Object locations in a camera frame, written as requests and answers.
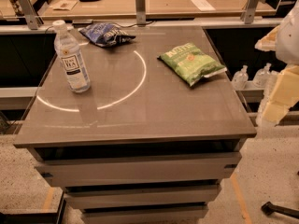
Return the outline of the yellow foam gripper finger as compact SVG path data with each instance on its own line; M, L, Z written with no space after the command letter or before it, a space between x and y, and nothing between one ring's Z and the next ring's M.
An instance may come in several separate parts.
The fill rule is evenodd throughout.
M278 34L278 26L273 28L267 35L259 39L254 48L261 51L275 51Z
M262 118L278 124L299 102L299 65L288 64L277 76Z

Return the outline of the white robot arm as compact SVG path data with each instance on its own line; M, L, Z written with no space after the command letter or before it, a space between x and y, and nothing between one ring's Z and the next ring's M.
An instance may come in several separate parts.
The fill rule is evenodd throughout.
M299 102L299 6L295 5L255 48L274 51L276 58L286 64L283 70L268 78L258 109L256 123L260 127L271 127L279 124Z

